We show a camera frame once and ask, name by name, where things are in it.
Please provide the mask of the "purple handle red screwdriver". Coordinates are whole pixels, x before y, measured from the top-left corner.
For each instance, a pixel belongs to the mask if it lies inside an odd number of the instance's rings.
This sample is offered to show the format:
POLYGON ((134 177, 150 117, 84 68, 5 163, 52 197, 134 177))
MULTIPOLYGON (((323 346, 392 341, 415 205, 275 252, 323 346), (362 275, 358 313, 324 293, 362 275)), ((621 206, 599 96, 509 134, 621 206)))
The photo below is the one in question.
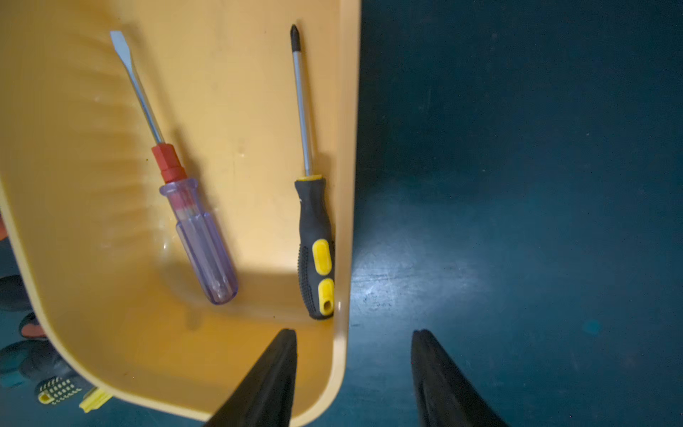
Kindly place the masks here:
POLYGON ((197 280, 209 302, 227 304, 238 294, 237 275, 227 246, 213 215, 203 206, 197 180, 188 176, 174 146, 167 143, 162 135, 124 34, 114 30, 110 32, 110 39, 130 78, 155 141, 151 151, 164 181, 159 193, 174 213, 176 232, 197 280))

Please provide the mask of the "yellow plastic storage box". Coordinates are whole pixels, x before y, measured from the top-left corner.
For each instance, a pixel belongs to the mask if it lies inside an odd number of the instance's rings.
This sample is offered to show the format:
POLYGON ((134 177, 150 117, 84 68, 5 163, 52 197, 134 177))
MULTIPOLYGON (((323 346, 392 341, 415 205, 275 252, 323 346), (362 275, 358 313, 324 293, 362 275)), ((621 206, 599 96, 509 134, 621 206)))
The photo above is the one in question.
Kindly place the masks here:
POLYGON ((361 4, 5 1, 1 211, 54 347, 116 398, 206 421, 282 329, 291 423, 323 414, 347 359, 361 4), (314 168, 334 226, 334 316, 297 280, 304 175, 290 28, 301 33, 314 168), (165 140, 199 185, 238 294, 205 296, 161 194, 155 143, 111 40, 126 38, 165 140))

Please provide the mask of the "yellow slim screwdriver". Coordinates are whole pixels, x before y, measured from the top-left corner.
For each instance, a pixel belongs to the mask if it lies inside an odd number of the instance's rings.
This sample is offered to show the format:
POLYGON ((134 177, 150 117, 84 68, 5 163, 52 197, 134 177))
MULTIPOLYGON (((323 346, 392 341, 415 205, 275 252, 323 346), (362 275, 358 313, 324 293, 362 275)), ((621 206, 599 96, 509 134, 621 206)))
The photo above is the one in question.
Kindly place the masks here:
POLYGON ((85 414, 100 409, 113 398, 113 395, 99 388, 92 388, 80 402, 79 407, 85 414))

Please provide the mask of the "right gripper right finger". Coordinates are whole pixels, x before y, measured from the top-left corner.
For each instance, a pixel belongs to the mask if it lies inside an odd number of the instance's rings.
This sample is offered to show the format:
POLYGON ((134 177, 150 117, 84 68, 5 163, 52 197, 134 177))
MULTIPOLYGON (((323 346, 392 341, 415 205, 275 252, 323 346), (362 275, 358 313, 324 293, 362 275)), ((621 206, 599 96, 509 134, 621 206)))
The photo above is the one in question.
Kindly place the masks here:
POLYGON ((429 330, 413 333, 411 364, 421 426, 505 426, 429 330))

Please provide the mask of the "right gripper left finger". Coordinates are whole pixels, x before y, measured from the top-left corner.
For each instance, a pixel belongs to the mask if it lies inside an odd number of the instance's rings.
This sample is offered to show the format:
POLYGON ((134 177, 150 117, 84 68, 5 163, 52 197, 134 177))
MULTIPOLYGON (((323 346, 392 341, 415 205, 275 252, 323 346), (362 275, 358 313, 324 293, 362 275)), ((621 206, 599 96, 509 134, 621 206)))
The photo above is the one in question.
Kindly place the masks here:
POLYGON ((292 418, 297 338, 281 330, 207 426, 283 426, 292 418))

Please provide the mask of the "black yellow phillips screwdriver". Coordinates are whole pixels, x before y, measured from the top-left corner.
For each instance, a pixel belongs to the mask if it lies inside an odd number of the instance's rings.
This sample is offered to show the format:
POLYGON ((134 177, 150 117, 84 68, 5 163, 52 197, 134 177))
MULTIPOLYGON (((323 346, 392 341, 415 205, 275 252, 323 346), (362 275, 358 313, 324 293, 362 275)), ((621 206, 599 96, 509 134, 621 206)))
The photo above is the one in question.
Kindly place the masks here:
POLYGON ((334 242, 325 205, 327 180, 313 171, 311 127, 305 93, 301 34, 290 28, 295 89, 302 138, 304 177, 295 181, 300 200, 298 279, 303 303, 313 320, 334 316, 334 242))

